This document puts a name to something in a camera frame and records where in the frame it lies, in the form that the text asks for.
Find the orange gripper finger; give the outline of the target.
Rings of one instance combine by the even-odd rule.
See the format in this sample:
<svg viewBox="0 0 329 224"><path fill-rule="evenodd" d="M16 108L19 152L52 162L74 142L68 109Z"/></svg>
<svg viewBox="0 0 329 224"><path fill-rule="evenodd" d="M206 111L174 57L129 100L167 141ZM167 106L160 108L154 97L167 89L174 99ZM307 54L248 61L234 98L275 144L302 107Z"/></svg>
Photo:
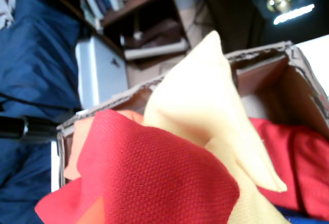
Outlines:
<svg viewBox="0 0 329 224"><path fill-rule="evenodd" d="M105 224L103 197L100 196L77 220L76 224Z"/></svg>

